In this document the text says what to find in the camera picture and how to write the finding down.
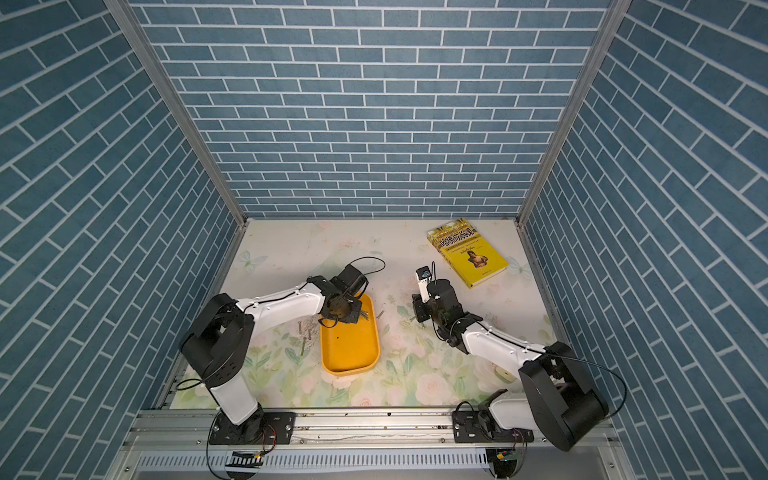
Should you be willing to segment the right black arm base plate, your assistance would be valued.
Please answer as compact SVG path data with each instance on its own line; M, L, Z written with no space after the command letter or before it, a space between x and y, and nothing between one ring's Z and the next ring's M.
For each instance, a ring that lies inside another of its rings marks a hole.
M530 429L505 429L498 425L488 411L457 410L452 413L453 436L456 443L533 443Z

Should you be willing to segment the placed silver screws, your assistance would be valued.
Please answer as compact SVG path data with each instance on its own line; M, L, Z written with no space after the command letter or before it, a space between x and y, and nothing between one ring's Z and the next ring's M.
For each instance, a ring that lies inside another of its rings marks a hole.
M308 355L318 341L319 324L314 318L301 320L298 324L298 333L300 338L300 355Z

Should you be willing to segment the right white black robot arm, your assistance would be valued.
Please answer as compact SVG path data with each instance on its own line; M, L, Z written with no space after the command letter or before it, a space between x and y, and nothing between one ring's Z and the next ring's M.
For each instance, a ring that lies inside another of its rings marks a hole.
M417 320L430 320L449 346L517 375L535 427L556 448L570 450L623 408L608 405L589 371L607 367L579 359L563 342L531 344L493 328L463 308L448 280L420 280L412 300Z

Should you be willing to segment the yellow plastic storage tray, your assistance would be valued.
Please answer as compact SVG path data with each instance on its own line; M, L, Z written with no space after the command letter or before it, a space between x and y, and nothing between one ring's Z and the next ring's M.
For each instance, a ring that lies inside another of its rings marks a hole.
M347 376L371 370L379 361L381 347L376 315L371 297L362 296L358 322L334 323L320 320L323 368L335 376Z

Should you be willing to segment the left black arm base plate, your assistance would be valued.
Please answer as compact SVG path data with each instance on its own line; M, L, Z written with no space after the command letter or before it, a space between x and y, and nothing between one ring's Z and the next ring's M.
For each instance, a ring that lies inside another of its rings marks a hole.
M291 411L259 410L242 424L235 425L219 413L209 438L211 445L287 445L290 443L297 415Z

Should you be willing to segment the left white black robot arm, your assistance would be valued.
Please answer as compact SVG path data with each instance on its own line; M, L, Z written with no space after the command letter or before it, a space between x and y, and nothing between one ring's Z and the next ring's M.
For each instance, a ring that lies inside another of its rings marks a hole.
M212 297L181 335L179 350L234 426L259 415L260 404L242 375L254 337L310 316L355 323L362 311L368 279L348 264L336 276L310 276L292 289L256 298Z

